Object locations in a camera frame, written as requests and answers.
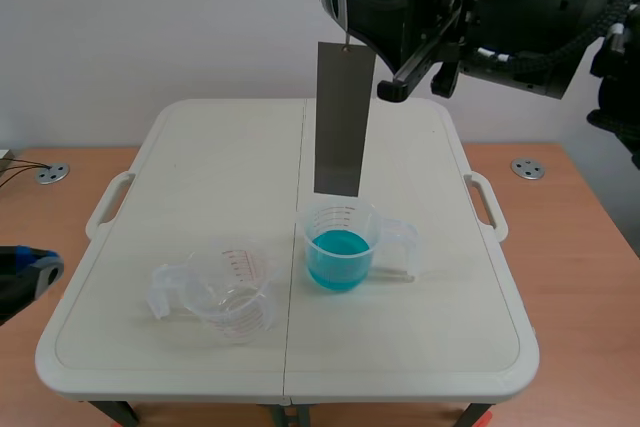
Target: measuring cup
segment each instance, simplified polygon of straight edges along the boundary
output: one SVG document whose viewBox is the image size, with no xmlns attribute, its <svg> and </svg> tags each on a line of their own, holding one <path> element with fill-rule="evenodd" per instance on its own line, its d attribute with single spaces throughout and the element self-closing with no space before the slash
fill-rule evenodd
<svg viewBox="0 0 640 427">
<path fill-rule="evenodd" d="M 221 238 L 184 265 L 163 265 L 152 274 L 147 302 L 157 319 L 170 313 L 168 294 L 234 343 L 253 340 L 271 327 L 275 302 L 269 282 L 275 271 L 250 240 Z"/>
<path fill-rule="evenodd" d="M 311 277 L 335 291 L 353 289 L 370 271 L 411 282 L 419 270 L 418 232 L 406 222 L 383 218 L 373 205 L 352 197 L 336 197 L 311 206 L 299 217 Z M 404 259 L 372 268 L 384 244 L 398 243 Z"/>
</svg>

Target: white folding table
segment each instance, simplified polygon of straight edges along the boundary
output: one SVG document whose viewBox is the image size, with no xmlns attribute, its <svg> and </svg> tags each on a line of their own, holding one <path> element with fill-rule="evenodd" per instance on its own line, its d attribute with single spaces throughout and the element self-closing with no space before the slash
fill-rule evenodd
<svg viewBox="0 0 640 427">
<path fill-rule="evenodd" d="M 87 224 L 91 243 L 45 329 L 45 384 L 125 427 L 128 401 L 469 402 L 458 426 L 533 379 L 538 346 L 499 241 L 507 227 L 473 173 L 446 110 L 372 101 L 360 196 L 415 225 L 424 273 L 335 294 L 304 268 L 296 211 L 313 193 L 313 100 L 189 100 L 167 107 Z M 104 222 L 130 184 L 115 218 Z M 481 223 L 468 186 L 494 226 Z M 215 235 L 252 237 L 286 266 L 278 321 L 242 346 L 212 344 L 199 321 L 157 321 L 151 271 Z M 302 424 L 308 410 L 298 409 Z"/>
</svg>

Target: gray metal strip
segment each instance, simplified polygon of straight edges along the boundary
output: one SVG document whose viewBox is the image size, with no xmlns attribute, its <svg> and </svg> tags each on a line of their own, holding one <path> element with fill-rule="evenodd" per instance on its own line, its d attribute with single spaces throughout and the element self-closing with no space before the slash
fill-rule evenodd
<svg viewBox="0 0 640 427">
<path fill-rule="evenodd" d="M 318 43 L 314 191 L 357 197 L 375 53 Z"/>
</svg>

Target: measuring cup with blue liquid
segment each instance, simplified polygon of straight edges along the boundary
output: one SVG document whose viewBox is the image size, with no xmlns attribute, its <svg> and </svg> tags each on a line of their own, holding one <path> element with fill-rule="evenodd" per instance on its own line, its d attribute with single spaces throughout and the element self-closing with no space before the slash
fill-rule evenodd
<svg viewBox="0 0 640 427">
<path fill-rule="evenodd" d="M 346 291 L 370 273 L 412 282 L 419 273 L 418 232 L 411 224 L 383 218 L 373 205 L 352 197 L 332 197 L 300 218 L 306 266 L 321 286 Z M 381 246 L 398 244 L 404 255 L 374 264 Z"/>
</svg>

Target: black cable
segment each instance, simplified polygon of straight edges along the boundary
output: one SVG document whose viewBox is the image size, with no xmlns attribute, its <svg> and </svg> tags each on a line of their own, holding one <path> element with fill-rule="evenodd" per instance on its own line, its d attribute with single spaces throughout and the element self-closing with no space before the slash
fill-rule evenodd
<svg viewBox="0 0 640 427">
<path fill-rule="evenodd" d="M 29 167 L 37 167 L 39 169 L 49 169 L 50 167 L 40 167 L 39 165 L 30 165 Z M 15 169 L 25 169 L 24 165 L 16 165 L 15 167 L 7 167 L 6 169 L 0 169 L 0 174 L 6 172 L 7 170 L 15 170 Z"/>
<path fill-rule="evenodd" d="M 7 159 L 7 160 L 9 160 L 9 162 L 20 162 L 23 164 L 39 165 L 40 167 L 45 167 L 47 169 L 51 168 L 50 165 L 43 164 L 42 162 L 33 162 L 32 160 L 22 160 L 22 159 Z"/>
<path fill-rule="evenodd" d="M 474 51 L 470 60 L 476 65 L 490 68 L 497 72 L 525 74 L 528 72 L 548 70 L 554 65 L 572 57 L 576 53 L 582 52 L 598 40 L 599 37 L 607 35 L 609 28 L 613 24 L 624 22 L 629 12 L 629 6 L 632 2 L 633 0 L 614 0 L 604 10 L 600 17 L 593 22 L 593 24 L 587 27 L 575 39 L 571 40 L 559 49 L 548 54 L 541 55 L 540 57 L 533 59 L 519 59 L 517 56 L 512 56 L 508 61 L 503 62 L 497 59 L 498 53 L 496 53 L 495 56 L 488 58 L 479 54 L 477 51 Z"/>
<path fill-rule="evenodd" d="M 40 169 L 41 167 L 38 165 L 31 165 L 29 167 L 23 167 L 22 170 L 19 170 L 18 172 L 16 172 L 15 174 L 13 174 L 11 177 L 9 177 L 7 180 L 5 180 L 4 182 L 2 182 L 0 184 L 0 188 L 2 188 L 7 182 L 9 182 L 11 179 L 13 179 L 14 177 L 20 175 L 23 172 L 26 172 L 27 170 L 31 170 L 31 169 Z"/>
</svg>

